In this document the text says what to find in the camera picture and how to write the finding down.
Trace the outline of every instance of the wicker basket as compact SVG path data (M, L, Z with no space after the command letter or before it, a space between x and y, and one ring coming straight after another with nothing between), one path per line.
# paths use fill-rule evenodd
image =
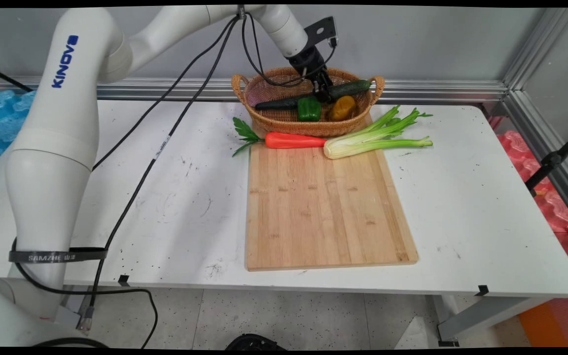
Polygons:
M329 68L327 72L334 85L359 80L357 76L347 71ZM293 68L275 68L267 71L264 76L279 82L299 77ZM241 90L241 81L246 84L244 92ZM354 95L356 110L352 117L340 122L331 122L327 119L327 113L329 113L333 104L322 105L319 122L298 122L297 110L255 110L254 106L258 103L311 93L313 86L308 80L304 80L295 87L276 87L264 81L264 78L259 75L251 81L248 81L242 75L234 75L232 88L234 88L238 99L247 108L253 122L266 131L315 137L335 137L353 131L363 121L372 105L381 97L385 87L385 79L381 76L375 76L370 81L376 82L376 92L372 94L370 90L367 90L367 92Z

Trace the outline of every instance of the white table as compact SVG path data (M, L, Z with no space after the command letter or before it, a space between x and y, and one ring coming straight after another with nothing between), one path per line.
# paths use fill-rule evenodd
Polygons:
M101 157L150 106L99 101ZM185 103L161 103L92 173L72 247L103 247L151 157ZM391 106L376 105L376 119ZM413 106L402 106L400 117ZM195 103L169 141L122 223L101 285L268 288L433 294L442 338L489 326L547 299L568 297L568 257L482 112L471 106L419 106L406 138L431 136L433 148L386 150L420 260L415 265L248 272L245 233L249 151L232 117L239 103ZM0 277L15 236L0 159ZM65 283L91 285L97 262L68 265ZM483 301L455 315L450 295Z

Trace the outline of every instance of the cutting board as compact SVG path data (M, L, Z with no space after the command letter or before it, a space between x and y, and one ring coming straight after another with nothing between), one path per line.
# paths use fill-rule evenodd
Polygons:
M323 148L253 144L248 184L249 271L418 260L381 150L332 160Z

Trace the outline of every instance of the green cucumber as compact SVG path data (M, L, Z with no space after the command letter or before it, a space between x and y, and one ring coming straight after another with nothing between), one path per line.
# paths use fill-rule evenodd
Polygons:
M369 90L370 85L372 85L371 81L357 80L341 85L333 85L327 88L327 90L330 93L332 99L336 101L338 98L343 96L356 95L360 92L365 92ZM265 103L259 103L255 105L255 109L256 110L294 110L297 108L297 101L299 101L299 99L310 96L313 95L307 94L296 97L289 97L286 99L266 101Z

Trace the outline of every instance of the black cable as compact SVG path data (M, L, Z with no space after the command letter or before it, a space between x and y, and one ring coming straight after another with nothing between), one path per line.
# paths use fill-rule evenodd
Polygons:
M18 88L20 88L20 89L22 89L22 90L25 90L25 91L27 91L27 92L34 91L34 90L32 90L31 88L29 88L29 87L23 85L22 83L16 81L15 79L13 79L13 78L7 76L6 74L4 74L4 73L2 73L2 72L0 72L0 78L6 80L7 82L11 83L12 85L14 85L14 86L16 86L16 87L18 87Z
M12 251L16 251L16 238L14 238L14 242L12 243ZM111 291L98 291L98 290L93 290L93 291L68 291L68 290L59 290L57 288L51 288L51 287L47 287L45 285L42 285L41 283L39 283L38 281L34 280L30 274L28 274L23 267L21 266L20 263L14 263L14 265L16 266L17 270L19 270L19 272L22 274L22 276L32 285L34 285L36 288L40 288L41 290L45 290L47 292L52 292L52 293L56 293L56 294L78 294L78 295L96 295L96 294L120 294L120 293L132 293L132 292L145 292L146 294L148 294L148 298L150 300L150 305L153 307L153 311L155 312L155 323L153 323L153 328L150 330L150 333L148 335L148 337L146 338L146 341L144 342L144 345L142 345L142 349L144 349L146 347L146 345L148 344L148 341L150 340L150 338L153 336L153 333L155 332L155 328L157 328L157 320L159 318L159 314L157 313L157 308L155 306L155 301L153 300L153 294L150 293L149 290L147 290L146 288L131 288L128 290L111 290ZM54 341L60 341L63 339L67 339L67 338L61 338L61 339L54 339Z
M174 131L176 130L176 128L178 127L178 124L181 122L181 120L183 120L183 117L185 116L185 113L187 113L188 108L190 108L190 106L192 106L192 104L194 103L194 101L196 101L196 98L198 97L199 94L201 94L201 92L203 91L203 89L205 88L205 86L207 85L207 83L210 81L210 79L212 78L212 75L214 74L214 70L216 69L216 66L218 65L218 61L220 60L221 56L223 55L223 50L225 49L225 46L227 45L227 40L229 39L230 34L232 33L232 30L234 29L234 25L236 24L236 22L238 22L239 17L235 16L231 22L230 22L230 27L229 30L227 31L227 35L225 36L225 40L223 41L223 44L220 47L220 51L218 52L218 56L216 57L216 61L214 62L214 65L212 65L212 70L210 70L210 73L208 74L207 78L205 79L205 82L203 82L203 85L201 85L201 87L199 88L199 90L196 92L196 94L194 94L194 96L190 99L190 101L187 103L187 105L185 106L185 108L183 108L183 111L181 112L181 115L178 117L177 121L175 122L174 126L172 126L171 131L169 132L168 136L166 137L164 143L162 143L162 146L160 147L159 152L157 153L157 156L150 161L148 168L146 169L146 171L144 172L144 175L142 176L142 178L140 179L140 183L138 184L137 188L135 189L135 191L133 192L131 199L129 200L128 204L126 205L124 211L122 212L122 215L120 216L120 218L117 220L117 224L115 224L115 227L113 227L113 231L111 231L110 236L108 237L108 240L106 241L106 245L105 245L105 249L108 250L108 247L110 247L111 242L113 241L113 237L115 237L115 234L117 232L117 229L119 229L120 225L122 224L122 221L124 220L124 217L126 216L126 213L128 213L131 205L133 204L133 201L135 200L137 194L139 193L140 189L142 188L142 185L144 184L144 180L146 180L146 177L148 176L148 173L150 172L150 169L153 168L153 165L155 165L155 162L157 160L158 155L161 153L161 151L164 149L167 141L170 139L170 137L172 136L172 134L174 133ZM98 283L100 282L100 275L102 273L102 267L104 266L104 259L101 260L98 263L98 269L96 271L95 274L95 280L93 281L93 288L92 288L92 293L91 293L91 299L90 299L90 303L89 306L92 307L93 305L95 305L95 296L96 294L101 294L100 292L97 292L98 289Z
M185 73L192 67L192 65L194 63L196 63L196 61L201 58L203 55L205 55L207 52L210 51L210 49L214 48L215 45L218 44L218 41L220 41L221 38L223 38L223 34L225 34L225 31L227 31L227 27L229 27L229 25L232 23L233 20L231 20L230 22L227 23L227 25L225 26L225 28L223 29L223 31L220 33L220 35L218 36L218 38L214 41L214 43L212 43L212 45L210 45L210 47L207 47L207 49L203 50L203 52L201 52L201 54L199 54L198 56L196 56L194 59L192 59L192 61L187 65L187 67L185 67L185 70L183 70L183 72L181 73L181 75L178 76L177 80L174 82L174 84L172 84L172 86L159 98L157 99L157 101L155 101L155 103L153 103L152 106L150 106L148 108L148 110L146 110L146 112L144 112L144 114L140 117L140 119L138 119L137 123L135 123L135 126L133 126L125 135L124 137L122 137L122 139L119 140L119 142L117 142L117 144L115 144L115 146L113 146L113 148L111 148L111 150L108 151L108 153L106 153L101 160L98 160L97 163L95 163L95 165L93 166L93 170L97 169L98 166L100 166L100 164L102 164L102 162L104 160L106 160L106 158L108 158L109 155L111 155L111 153L113 153L113 151L115 151L115 149L118 148L118 146L120 146L120 144L122 144L122 142L124 142L126 140L126 138L128 138L128 136L131 135L131 133L133 133L133 131L140 125L140 123L142 123L142 121L146 118L146 116L150 113L150 111L153 110L153 108L155 108L161 101L163 101L163 99L165 99L166 96L168 96L168 94L170 92L172 92L172 90L174 90L174 88L176 87L176 85L181 81L181 79L183 79L183 75L185 75Z
M250 13L247 13L247 15L251 18L252 25L254 25L253 16L251 16ZM249 50L247 49L247 41L245 39L245 24L246 24L246 22L247 22L247 18L245 18L244 21L243 21L243 47L244 47L244 50L245 50L245 54L247 55L248 62L251 64L251 67L254 68L255 72L257 72L262 77L262 79L264 79L264 81L266 81L267 83L269 83L270 85L273 85L273 86L296 87L296 86L300 85L300 83L302 83L302 81L304 81L304 79L308 78L309 76L311 76L313 74L316 74L317 72L320 72L320 70L322 70L323 67L327 64L327 62L332 58L332 56L334 54L334 50L336 49L336 47L332 47L332 51L330 52L330 55L324 61L324 66L319 67L319 68L313 70L312 72L307 72L304 76L300 76L299 78L290 79L290 80L284 81L282 83L276 83L275 81L272 81L271 79L267 78L264 75L264 72L261 72L260 70L258 70L257 67L255 66L255 64L253 63L253 60L251 59L251 56L249 54ZM255 40L255 47L257 48L257 36L255 36L255 28L254 28L254 40ZM261 61L259 50L257 50L257 55L258 55L258 60ZM295 83L295 84L292 84L292 85L287 85L289 83L293 83L294 81L298 81L298 82Z
M88 345L93 348L108 348L108 346L102 344L99 341L94 341L93 339L88 338L60 338L60 339L53 339L51 341L41 342L33 347L41 347L41 346L59 346L59 345Z
M262 69L262 59L260 58L260 49L257 47L257 36L255 35L255 22L253 22L253 16L251 16L250 13L248 13L248 16L251 18L251 29L253 30L253 40L255 42L255 53L257 54L257 62L260 64L260 72L264 72L264 69Z

